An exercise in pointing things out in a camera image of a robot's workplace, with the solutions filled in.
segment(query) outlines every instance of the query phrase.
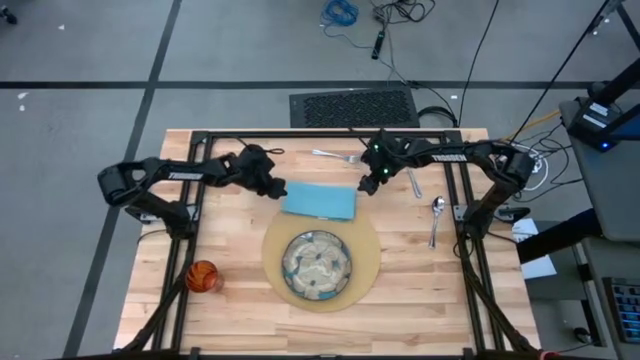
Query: cable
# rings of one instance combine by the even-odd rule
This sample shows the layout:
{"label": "cable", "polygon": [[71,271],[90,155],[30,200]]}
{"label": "cable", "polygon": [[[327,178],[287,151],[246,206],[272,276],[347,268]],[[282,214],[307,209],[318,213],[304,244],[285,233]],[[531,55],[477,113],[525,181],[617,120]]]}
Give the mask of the cable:
{"label": "cable", "polygon": [[144,234],[140,235],[140,237],[138,238],[137,243],[139,244],[139,243],[140,243],[140,241],[141,241],[142,239],[144,239],[147,235],[157,234],[157,233],[159,233],[159,232],[167,232],[167,229],[158,229],[158,230],[153,230],[153,231],[149,231],[149,232],[147,232],[147,233],[144,233]]}
{"label": "cable", "polygon": [[513,201],[518,202],[518,203],[528,203],[528,202],[532,202],[533,200],[536,200],[536,199],[538,199],[539,197],[541,197],[541,196],[543,196],[543,195],[545,195],[545,194],[549,193],[550,191],[555,190],[555,189],[557,189],[557,188],[559,188],[559,187],[561,187],[561,186],[564,186],[564,185],[570,185],[570,184],[575,184],[575,183],[580,182],[580,181],[582,181],[582,178],[580,178],[580,179],[574,179],[574,180],[569,180],[569,181],[565,181],[565,182],[563,182],[563,183],[558,183],[558,184],[556,184],[556,186],[554,186],[554,187],[552,187],[552,188],[549,188],[549,189],[547,189],[547,190],[543,191],[542,193],[540,193],[540,194],[538,194],[538,195],[536,195],[536,196],[532,197],[531,199],[527,199],[527,200],[521,200],[520,198],[516,198],[516,197],[514,196]]}
{"label": "cable", "polygon": [[[359,45],[359,44],[356,44],[356,43],[355,43],[353,40],[351,40],[351,38],[349,38],[346,34],[342,34],[342,33],[340,33],[340,34],[330,34],[330,33],[328,33],[328,32],[327,32],[327,30],[328,30],[330,27],[332,27],[332,26],[341,26],[341,27],[351,26],[351,25],[353,25],[353,23],[355,23],[355,21],[357,20],[358,12],[355,12],[355,18],[356,18],[356,19],[353,21],[353,23],[350,23],[350,24],[349,24],[349,21],[347,21],[347,22],[334,22],[334,21],[331,21],[332,17],[331,17],[331,16],[329,16],[329,15],[326,15],[326,14],[327,14],[327,7],[328,7],[328,6],[330,6],[330,5],[332,5],[332,3],[333,3],[333,2],[334,2],[334,0],[329,0],[329,1],[327,1],[326,5],[325,5],[325,9],[324,9],[324,10],[321,12],[321,14],[320,14],[320,26],[322,26],[322,33],[323,33],[326,37],[328,37],[328,38],[343,38],[343,39],[345,39],[345,40],[346,40],[346,41],[347,41],[347,42],[348,42],[352,47],[354,47],[354,48],[356,48],[356,49],[364,49],[364,50],[371,50],[371,49],[373,49],[373,48],[374,48],[373,46],[369,46],[369,45]],[[349,4],[347,0],[339,0],[339,2],[340,2],[341,4]],[[389,81],[390,81],[391,76],[392,76],[393,74],[398,75],[398,77],[400,78],[400,81],[401,81],[403,84],[405,84],[405,85],[406,85],[406,84],[407,84],[407,81],[402,77],[402,75],[400,75],[400,73],[398,73],[398,71],[396,70],[396,67],[395,67],[395,63],[394,63],[394,59],[393,59],[393,43],[392,43],[392,40],[391,40],[391,34],[389,34],[389,46],[390,46],[390,53],[391,53],[391,54],[390,54],[390,58],[391,58],[391,59],[390,59],[390,61],[391,61],[391,63],[392,63],[392,64],[391,64],[391,65],[390,65],[390,64],[388,64],[387,62],[385,62],[384,60],[382,60],[382,58],[381,58],[381,57],[379,57],[379,58],[378,58],[378,61],[379,61],[380,63],[382,63],[382,65],[384,65],[384,66],[386,66],[387,68],[389,68],[389,70],[390,70],[389,76],[387,76],[387,86],[389,86]]]}
{"label": "cable", "polygon": [[[547,114],[547,115],[545,115],[545,116],[541,117],[540,119],[535,120],[535,121],[534,121],[534,122],[532,122],[531,124],[529,124],[529,125],[525,126],[522,130],[526,130],[526,129],[531,128],[531,127],[534,127],[534,126],[536,126],[536,125],[538,125],[538,124],[542,124],[543,122],[545,122],[545,121],[549,121],[549,120],[553,119],[554,117],[556,117],[556,116],[558,116],[558,115],[560,115],[560,110],[555,110],[554,112],[552,112],[552,113],[550,113],[550,114]],[[504,141],[510,140],[510,139],[512,139],[512,138],[514,137],[514,135],[516,135],[516,134],[517,134],[517,131],[516,131],[516,132],[514,132],[514,133],[512,133],[511,135],[508,135],[508,136],[503,137],[503,138],[502,138],[502,140],[504,140]]]}
{"label": "cable", "polygon": [[[395,0],[387,4],[376,5],[373,0],[369,0],[371,5],[373,5],[373,14],[374,18],[382,23],[382,31],[385,31],[389,25],[393,24],[402,24],[407,22],[419,23],[424,20],[433,9],[436,7],[436,2],[434,0],[428,0],[431,3],[431,7],[429,10],[424,6],[424,4],[419,3],[418,0]],[[413,16],[413,12],[416,9],[421,10],[421,14],[418,17]],[[401,20],[393,21],[393,10],[398,12],[398,15],[402,18]]]}
{"label": "cable", "polygon": [[541,131],[541,132],[539,132],[539,133],[537,133],[537,134],[534,134],[534,135],[529,136],[528,138],[526,138],[526,139],[524,139],[524,140],[519,140],[518,142],[519,142],[519,143],[524,143],[525,141],[529,141],[529,140],[531,140],[531,139],[535,139],[535,138],[537,138],[538,136],[540,136],[540,135],[542,135],[542,134],[544,134],[544,133],[551,134],[551,133],[553,133],[553,131],[555,131],[555,128],[554,128],[554,129],[552,129],[552,130]]}
{"label": "cable", "polygon": [[[352,127],[348,127],[347,130],[349,130],[350,132],[356,132]],[[369,145],[367,145],[366,142],[364,142],[364,140],[362,140],[362,137],[358,136],[358,140],[360,140],[360,142],[362,143],[362,145],[364,145],[365,148],[369,148]]]}
{"label": "cable", "polygon": [[451,121],[451,123],[453,124],[454,128],[458,128],[458,120],[456,120],[455,115],[453,115],[452,112],[450,112],[449,110],[443,108],[442,106],[427,106],[426,108],[418,111],[418,118],[423,117],[424,115],[427,114],[435,114],[435,115],[441,115],[444,116],[445,118],[449,119],[449,121]]}
{"label": "cable", "polygon": [[478,59],[480,48],[482,48],[482,43],[484,43],[484,38],[487,37],[489,28],[491,27],[491,23],[493,22],[493,16],[496,14],[496,10],[498,9],[498,4],[500,4],[500,0],[496,0],[496,4],[493,6],[493,10],[491,11],[491,16],[489,17],[489,22],[487,22],[487,27],[484,29],[484,33],[482,34],[482,38],[480,38],[480,43],[478,44],[476,53],[473,56],[473,61],[471,62],[471,69],[469,69],[469,76],[467,76],[467,82],[464,84],[464,90],[462,91],[462,98],[460,99],[460,114],[458,115],[458,125],[462,125],[462,110],[464,109],[464,96],[467,94],[467,88],[469,87],[469,82],[471,81],[473,68],[476,66],[476,60]]}
{"label": "cable", "polygon": [[495,214],[493,215],[493,218],[494,218],[494,219],[496,219],[496,220],[498,220],[498,221],[500,221],[501,223],[505,223],[505,224],[513,225],[513,223],[512,223],[512,222],[510,222],[510,221],[508,221],[508,220],[500,219],[500,218],[499,218],[498,216],[496,216]]}
{"label": "cable", "polygon": [[544,176],[542,177],[542,180],[540,180],[540,182],[538,182],[538,184],[534,187],[528,188],[525,187],[523,190],[525,191],[534,191],[534,190],[538,190],[540,188],[540,186],[542,186],[542,184],[544,184],[545,181],[547,181],[547,177],[549,177],[549,162],[547,161],[547,158],[542,156],[540,154],[540,152],[536,149],[534,149],[533,147],[528,147],[519,143],[514,143],[512,144],[513,146],[516,147],[520,147],[520,148],[524,148],[527,149],[531,152],[534,153],[534,156],[532,157],[534,160],[537,161],[542,161],[542,163],[544,164]]}
{"label": "cable", "polygon": [[[472,241],[471,242],[471,247],[470,247],[470,250],[469,250],[469,257],[473,254],[474,250],[475,250],[475,247],[474,247],[473,241]],[[455,244],[453,244],[453,255],[455,257],[457,257],[458,259],[462,259],[460,257],[460,246],[459,246],[459,244],[457,242]]]}
{"label": "cable", "polygon": [[[248,147],[249,146],[239,136],[231,136],[231,138],[238,140],[242,145],[244,145],[244,147]],[[267,154],[273,154],[273,155],[282,155],[282,154],[284,154],[284,149],[283,148],[262,149],[262,151],[264,151]]]}
{"label": "cable", "polygon": [[[418,118],[421,117],[421,116],[433,113],[433,114],[437,114],[437,115],[442,115],[442,116],[448,118],[449,120],[451,120],[451,122],[453,123],[453,127],[454,128],[460,127],[458,125],[458,119],[456,119],[455,113],[453,112],[453,109],[451,108],[451,105],[449,104],[447,99],[445,99],[442,95],[440,95],[439,92],[437,92],[436,90],[434,90],[433,88],[431,88],[431,87],[429,87],[427,85],[422,84],[419,81],[410,80],[410,81],[408,81],[407,85],[409,87],[411,87],[412,89],[427,89],[427,90],[431,91],[437,97],[439,97],[440,100],[442,100],[442,102],[447,106],[447,109],[443,109],[440,106],[427,106],[426,108],[418,111]],[[435,112],[435,111],[427,110],[429,108],[440,108],[440,109],[443,109],[445,111]]]}
{"label": "cable", "polygon": [[[604,10],[604,8],[607,6],[607,4],[609,4],[609,1],[604,1],[602,6],[600,6],[600,9],[598,10],[598,12],[596,13],[596,15],[593,17],[593,19],[589,22],[589,24],[593,24],[595,23],[595,21],[598,19],[598,16],[600,16],[600,13],[602,12],[602,10]],[[582,33],[582,35],[580,36],[580,38],[578,39],[578,41],[576,42],[576,44],[573,46],[573,49],[571,49],[571,52],[569,52],[569,55],[567,56],[566,59],[564,59],[564,61],[562,62],[562,65],[560,65],[560,68],[558,69],[558,71],[556,71],[555,75],[553,75],[553,78],[551,78],[551,81],[547,84],[547,86],[545,87],[544,91],[542,92],[542,94],[540,95],[540,97],[538,98],[538,101],[536,101],[536,104],[533,106],[533,109],[531,109],[531,111],[529,112],[529,115],[527,115],[527,118],[524,120],[524,122],[522,123],[522,125],[520,125],[520,128],[518,129],[518,131],[516,131],[516,133],[513,135],[513,138],[511,138],[511,141],[513,142],[513,140],[515,140],[518,135],[520,135],[520,133],[522,132],[522,130],[524,130],[524,127],[527,125],[527,123],[529,122],[529,120],[531,119],[531,116],[533,116],[533,113],[536,111],[536,109],[538,109],[538,106],[540,105],[540,103],[542,102],[542,99],[544,99],[544,97],[547,95],[547,92],[549,92],[549,89],[551,89],[551,87],[553,86],[553,84],[556,82],[556,79],[558,78],[558,76],[560,76],[560,73],[562,72],[562,70],[564,69],[564,67],[567,65],[567,63],[569,62],[569,60],[571,59],[571,57],[573,56],[573,53],[576,52],[576,50],[578,49],[578,46],[580,46],[580,43],[582,43],[582,40],[584,40],[584,38],[587,36],[587,34],[590,33],[590,26],[588,26],[584,32]]]}
{"label": "cable", "polygon": [[[556,127],[554,127],[553,129],[551,129],[551,131],[548,131],[547,135],[545,135],[543,138],[539,139],[536,144],[539,144],[540,146],[550,150],[549,155],[551,156],[553,154],[555,154],[558,151],[563,151],[564,156],[565,156],[565,163],[564,166],[562,167],[562,170],[560,170],[560,172],[558,173],[558,175],[556,175],[553,179],[551,179],[550,183],[551,184],[560,184],[560,183],[556,183],[556,180],[562,176],[562,174],[564,174],[564,172],[567,170],[567,168],[569,167],[569,162],[570,162],[570,158],[569,158],[569,152],[567,152],[567,147],[563,146],[562,144],[560,144],[559,142],[553,140],[553,139],[549,139],[549,137],[553,134],[554,131],[556,131],[556,129],[558,129],[560,126],[562,126],[562,123],[558,124]],[[545,145],[543,142],[544,141],[550,141],[553,144],[557,145],[558,147],[550,147]]]}
{"label": "cable", "polygon": [[487,231],[487,234],[489,234],[489,235],[491,235],[491,236],[493,236],[493,237],[497,237],[498,239],[507,240],[507,241],[512,242],[512,243],[514,243],[514,244],[517,244],[517,243],[518,243],[517,241],[513,240],[512,238],[508,238],[508,237],[506,237],[506,236],[502,236],[502,235],[494,234],[494,233],[492,233],[491,231]]}
{"label": "cable", "polygon": [[562,353],[566,353],[566,352],[569,352],[569,351],[582,349],[582,348],[587,347],[587,346],[592,346],[592,345],[594,345],[594,344],[595,344],[595,342],[591,342],[591,343],[588,343],[588,344],[582,344],[582,345],[580,345],[580,346],[576,346],[576,347],[573,347],[573,348],[569,348],[569,349],[565,349],[565,350],[556,351],[556,353],[558,353],[558,354],[562,354]]}
{"label": "cable", "polygon": [[460,257],[460,254],[456,253],[456,245],[454,245],[453,247],[453,253],[455,256],[461,259],[462,274],[464,276],[465,283],[470,286],[473,289],[475,295],[480,298],[485,308],[487,309],[489,316],[496,322],[498,328],[502,330],[504,335],[509,340],[512,349],[515,352],[538,353],[538,350],[531,346],[527,338],[522,336],[522,334],[520,334],[518,330],[516,330],[515,327],[511,324],[511,322],[509,322],[509,319],[506,317],[504,312],[502,312],[493,297],[484,288],[484,286],[482,285],[482,281],[473,269],[471,257]]}
{"label": "cable", "polygon": [[358,7],[347,0],[327,0],[320,16],[326,24],[351,26],[358,20],[358,13]]}

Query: yellow cable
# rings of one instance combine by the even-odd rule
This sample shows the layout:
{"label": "yellow cable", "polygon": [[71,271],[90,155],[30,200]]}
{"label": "yellow cable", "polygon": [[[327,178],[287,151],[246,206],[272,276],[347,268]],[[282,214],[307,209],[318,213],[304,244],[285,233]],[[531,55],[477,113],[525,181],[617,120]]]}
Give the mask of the yellow cable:
{"label": "yellow cable", "polygon": [[[531,124],[529,124],[529,125],[525,126],[524,128],[522,128],[522,131],[527,130],[527,129],[529,129],[529,128],[533,127],[533,126],[536,126],[536,125],[538,125],[538,124],[541,124],[541,123],[543,123],[543,122],[545,122],[545,121],[549,121],[549,120],[553,119],[554,117],[556,117],[556,116],[558,116],[558,115],[560,115],[560,110],[556,110],[556,111],[552,112],[551,114],[547,114],[547,115],[545,115],[545,116],[541,117],[540,119],[538,119],[538,120],[536,120],[536,121],[532,122]],[[501,140],[503,140],[503,141],[509,141],[509,140],[511,140],[511,138],[512,138],[515,134],[516,134],[516,133],[514,132],[513,134],[511,134],[511,135],[509,135],[509,136],[505,136],[505,137],[503,137]]]}

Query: white paper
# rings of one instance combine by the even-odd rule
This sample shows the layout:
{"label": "white paper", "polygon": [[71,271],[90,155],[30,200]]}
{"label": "white paper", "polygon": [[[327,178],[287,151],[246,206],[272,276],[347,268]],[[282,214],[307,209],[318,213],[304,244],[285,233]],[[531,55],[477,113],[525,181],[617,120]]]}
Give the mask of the white paper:
{"label": "white paper", "polygon": [[[538,234],[538,228],[533,219],[522,219],[513,224],[513,238],[517,242],[524,241],[533,235]],[[543,276],[552,276],[557,274],[556,268],[551,262],[549,255],[529,261],[521,265],[522,274],[525,279],[534,279]]]}

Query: white cable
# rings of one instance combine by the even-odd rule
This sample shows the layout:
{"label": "white cable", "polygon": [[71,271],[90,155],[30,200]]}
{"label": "white cable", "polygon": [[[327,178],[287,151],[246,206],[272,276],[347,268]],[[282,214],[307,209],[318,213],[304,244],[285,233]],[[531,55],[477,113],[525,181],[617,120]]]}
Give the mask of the white cable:
{"label": "white cable", "polygon": [[544,176],[542,177],[542,180],[540,180],[540,182],[531,188],[525,187],[524,190],[525,191],[534,191],[534,190],[538,190],[540,188],[540,186],[542,186],[542,184],[544,184],[545,181],[547,181],[547,177],[549,177],[549,162],[547,161],[547,159],[544,156],[540,155],[540,152],[538,152],[538,150],[534,149],[534,148],[530,148],[528,146],[524,146],[522,144],[517,144],[517,143],[513,143],[512,145],[523,148],[523,149],[527,149],[530,152],[533,152],[533,158],[536,161],[540,161],[542,160],[542,163],[544,164]]}

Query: black floor mat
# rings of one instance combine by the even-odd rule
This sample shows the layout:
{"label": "black floor mat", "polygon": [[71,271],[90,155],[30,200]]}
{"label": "black floor mat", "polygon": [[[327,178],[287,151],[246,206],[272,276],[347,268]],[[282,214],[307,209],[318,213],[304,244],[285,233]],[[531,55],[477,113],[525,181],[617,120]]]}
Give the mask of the black floor mat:
{"label": "black floor mat", "polygon": [[289,96],[292,128],[420,127],[407,87]]}

